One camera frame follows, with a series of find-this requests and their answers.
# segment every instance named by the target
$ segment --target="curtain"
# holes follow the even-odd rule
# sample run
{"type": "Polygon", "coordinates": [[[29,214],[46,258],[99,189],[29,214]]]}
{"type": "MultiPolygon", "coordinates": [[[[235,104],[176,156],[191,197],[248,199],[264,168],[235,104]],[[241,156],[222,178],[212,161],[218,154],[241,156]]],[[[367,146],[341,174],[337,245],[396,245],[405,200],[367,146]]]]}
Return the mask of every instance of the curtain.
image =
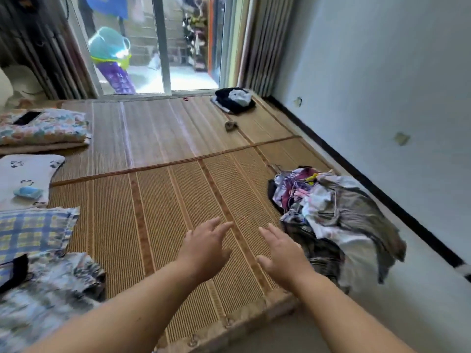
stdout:
{"type": "Polygon", "coordinates": [[[70,0],[0,0],[0,44],[28,66],[51,100],[96,97],[69,27],[70,0]]]}
{"type": "Polygon", "coordinates": [[[238,86],[269,96],[294,0],[250,0],[238,86]]]}

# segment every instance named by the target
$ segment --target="hand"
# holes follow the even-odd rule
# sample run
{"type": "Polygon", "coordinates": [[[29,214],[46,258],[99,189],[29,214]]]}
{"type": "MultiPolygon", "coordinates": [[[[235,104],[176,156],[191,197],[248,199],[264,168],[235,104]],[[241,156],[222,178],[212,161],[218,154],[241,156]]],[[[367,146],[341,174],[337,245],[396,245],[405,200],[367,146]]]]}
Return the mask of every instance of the hand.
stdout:
{"type": "Polygon", "coordinates": [[[270,248],[271,260],[259,255],[257,262],[278,285],[296,294],[298,282],[315,273],[303,249],[271,223],[268,229],[259,227],[259,232],[270,248]]]}
{"type": "Polygon", "coordinates": [[[222,241],[232,222],[216,227],[219,217],[209,219],[186,233],[176,262],[187,267],[199,285],[215,276],[229,260],[232,249],[222,249],[222,241]]]}

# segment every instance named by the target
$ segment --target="smartphone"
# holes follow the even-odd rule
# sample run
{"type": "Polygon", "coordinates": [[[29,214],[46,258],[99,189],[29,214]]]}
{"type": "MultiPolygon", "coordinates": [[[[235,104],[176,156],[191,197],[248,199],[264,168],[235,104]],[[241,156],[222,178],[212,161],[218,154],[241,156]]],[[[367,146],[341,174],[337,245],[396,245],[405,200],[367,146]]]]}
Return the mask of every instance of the smartphone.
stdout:
{"type": "Polygon", "coordinates": [[[42,112],[27,112],[25,115],[20,117],[17,121],[15,121],[13,125],[23,126],[23,125],[29,124],[41,114],[42,112]]]}

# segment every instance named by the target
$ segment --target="bamboo mat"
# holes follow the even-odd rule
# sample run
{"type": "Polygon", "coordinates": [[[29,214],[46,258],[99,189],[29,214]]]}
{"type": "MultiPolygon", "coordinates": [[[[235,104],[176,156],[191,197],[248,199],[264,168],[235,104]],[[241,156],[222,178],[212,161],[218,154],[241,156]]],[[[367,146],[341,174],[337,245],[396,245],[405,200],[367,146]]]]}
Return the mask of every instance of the bamboo mat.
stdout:
{"type": "Polygon", "coordinates": [[[87,113],[87,148],[56,151],[66,156],[53,182],[162,165],[293,136],[260,98],[255,109],[229,116],[209,96],[159,100],[65,101],[63,109],[87,113]],[[239,130],[227,133],[234,119],[239,130]]]}
{"type": "Polygon", "coordinates": [[[295,306],[255,261],[256,255],[268,255],[258,226],[279,220],[266,196],[272,164],[329,169],[294,138],[55,185],[50,207],[80,206],[68,250],[85,251],[103,265],[108,298],[174,260],[188,229],[215,216],[234,221],[224,241],[233,250],[230,261],[189,296],[158,344],[161,352],[213,352],[295,306]]]}

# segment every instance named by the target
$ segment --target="black folded clothing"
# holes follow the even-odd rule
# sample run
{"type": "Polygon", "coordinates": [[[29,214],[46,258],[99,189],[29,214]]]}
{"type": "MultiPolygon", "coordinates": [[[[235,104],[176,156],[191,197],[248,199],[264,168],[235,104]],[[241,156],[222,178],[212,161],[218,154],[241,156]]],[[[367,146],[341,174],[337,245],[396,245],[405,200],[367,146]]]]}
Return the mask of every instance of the black folded clothing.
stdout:
{"type": "Polygon", "coordinates": [[[216,100],[219,103],[220,107],[222,106],[228,109],[234,115],[240,114],[242,112],[246,112],[247,110],[255,107],[255,101],[253,99],[250,100],[250,103],[247,106],[242,106],[238,102],[230,99],[229,93],[232,92],[233,90],[242,90],[245,93],[248,93],[242,88],[224,88],[224,89],[217,90],[215,92],[216,100]]]}

